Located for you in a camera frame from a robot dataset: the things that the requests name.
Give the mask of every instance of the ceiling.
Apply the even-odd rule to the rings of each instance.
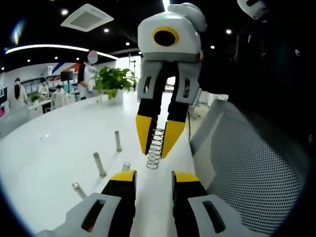
[[[235,48],[236,32],[246,19],[245,14],[238,8],[237,1],[188,1],[197,5],[206,17],[208,29],[201,35],[203,47],[210,48],[214,45],[217,52],[231,56]],[[172,4],[187,1],[170,2]],[[61,14],[63,9],[71,14],[86,3],[112,16],[114,21],[87,33],[60,26],[68,16]],[[87,52],[58,48],[32,48],[5,54],[7,49],[33,44],[76,46],[116,57],[127,56],[129,51],[132,55],[138,55],[139,23],[163,11],[162,0],[28,0],[18,3],[4,1],[1,4],[7,14],[3,12],[0,15],[0,71],[3,67],[4,71],[11,71],[39,63],[76,62],[77,58],[81,60],[87,56]],[[15,45],[10,36],[19,22],[24,22],[24,27],[18,44]],[[108,33],[104,32],[105,28],[109,29]],[[226,29],[231,29],[232,34],[227,35]],[[99,57],[98,63],[111,60]]]

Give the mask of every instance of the white lab coat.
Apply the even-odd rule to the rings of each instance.
[[[61,88],[60,91],[55,91],[54,93],[54,104],[55,108],[60,108],[65,105],[65,91]]]
[[[93,77],[96,74],[96,67],[90,66],[86,63],[84,63],[85,68],[84,68],[84,76],[83,76],[83,81],[86,82],[90,88],[93,88],[95,86]],[[81,85],[80,83],[78,84],[78,91],[80,93],[80,98],[85,97],[85,98],[91,98],[92,92],[89,92],[86,87]]]
[[[47,95],[49,93],[48,85],[40,85],[39,86],[39,94],[40,95]]]
[[[9,96],[8,96],[9,107],[12,113],[20,110],[23,106],[25,106],[25,102],[28,99],[25,88],[22,85],[19,85],[19,86],[20,86],[20,96],[18,99],[15,98],[14,88],[12,89],[11,93],[9,93]]]

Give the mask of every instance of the computer screen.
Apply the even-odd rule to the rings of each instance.
[[[74,72],[61,72],[60,73],[60,80],[72,80],[74,78]]]

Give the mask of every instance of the metal spring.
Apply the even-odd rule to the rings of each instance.
[[[148,169],[157,169],[159,167],[159,160],[161,159],[162,144],[163,144],[164,129],[154,129],[151,146],[147,153],[146,167]]]

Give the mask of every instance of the potted plant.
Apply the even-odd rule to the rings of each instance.
[[[39,103],[39,96],[38,95],[33,95],[32,97],[31,97],[31,101],[32,101],[32,104],[33,105],[37,105],[38,103]]]
[[[102,94],[102,92],[107,94],[109,100],[115,101],[115,104],[122,104],[123,91],[129,91],[136,85],[134,74],[128,68],[103,67],[96,73],[94,80],[94,89],[97,90],[99,94]]]

